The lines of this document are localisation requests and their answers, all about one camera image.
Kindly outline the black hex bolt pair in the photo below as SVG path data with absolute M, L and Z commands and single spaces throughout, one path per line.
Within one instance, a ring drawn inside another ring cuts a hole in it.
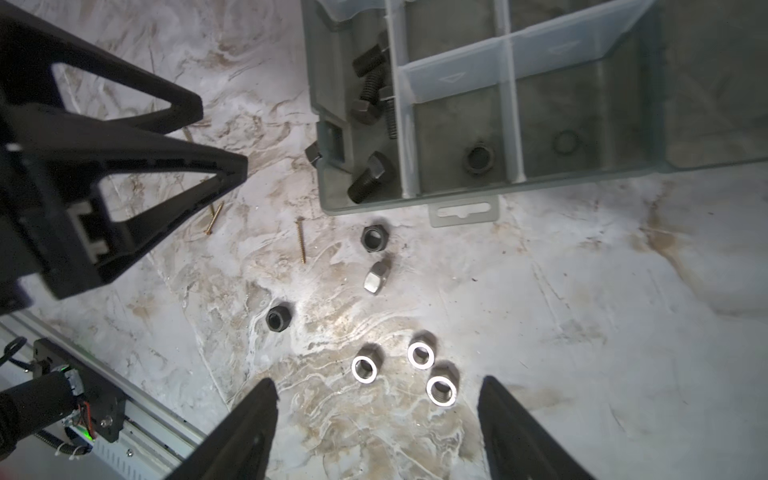
M 352 68 L 358 78 L 363 78 L 390 60 L 389 35 L 386 31 L 378 34 L 376 43 L 352 61 Z
M 380 66 L 365 76 L 359 97 L 350 107 L 351 117 L 360 124 L 374 125 L 380 118 L 385 118 L 388 138 L 398 138 L 398 126 L 395 111 L 395 95 L 391 84 L 389 68 Z

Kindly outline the clear plastic organizer box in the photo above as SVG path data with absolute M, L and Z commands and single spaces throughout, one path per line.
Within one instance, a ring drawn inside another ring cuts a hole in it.
M 767 158 L 763 1 L 305 1 L 308 155 L 329 215 Z M 352 61 L 389 35 L 398 138 L 350 115 Z M 470 175 L 484 143 L 494 167 Z M 394 179 L 360 204 L 347 189 L 379 151 Z

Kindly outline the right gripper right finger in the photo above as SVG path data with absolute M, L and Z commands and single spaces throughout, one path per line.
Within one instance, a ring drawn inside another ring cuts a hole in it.
M 493 376 L 477 405 L 492 479 L 590 479 L 584 469 Z

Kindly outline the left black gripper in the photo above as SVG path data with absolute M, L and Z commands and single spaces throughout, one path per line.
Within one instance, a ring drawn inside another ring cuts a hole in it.
M 199 95 L 3 1 L 2 99 L 63 110 L 56 64 L 168 107 L 115 121 L 1 107 L 3 315 L 32 305 L 31 274 L 59 299 L 116 280 L 248 176 L 243 155 L 162 135 L 203 118 Z

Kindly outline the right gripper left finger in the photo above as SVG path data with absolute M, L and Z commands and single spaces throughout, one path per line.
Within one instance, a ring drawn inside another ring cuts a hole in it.
M 278 420 L 278 394 L 265 378 L 168 477 L 263 479 Z

